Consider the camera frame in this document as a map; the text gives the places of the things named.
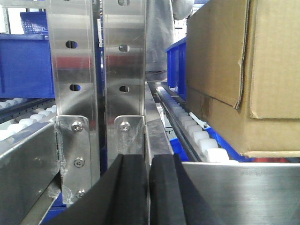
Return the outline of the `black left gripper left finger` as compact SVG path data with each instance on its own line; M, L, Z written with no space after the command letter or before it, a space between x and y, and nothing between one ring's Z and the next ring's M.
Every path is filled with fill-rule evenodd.
M147 224L147 174L143 156L119 154L82 198L48 224Z

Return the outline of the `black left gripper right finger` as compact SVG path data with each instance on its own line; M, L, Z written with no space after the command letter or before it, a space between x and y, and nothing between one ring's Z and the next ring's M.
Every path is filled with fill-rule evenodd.
M156 155L150 168L151 225L223 225L183 168L179 155Z

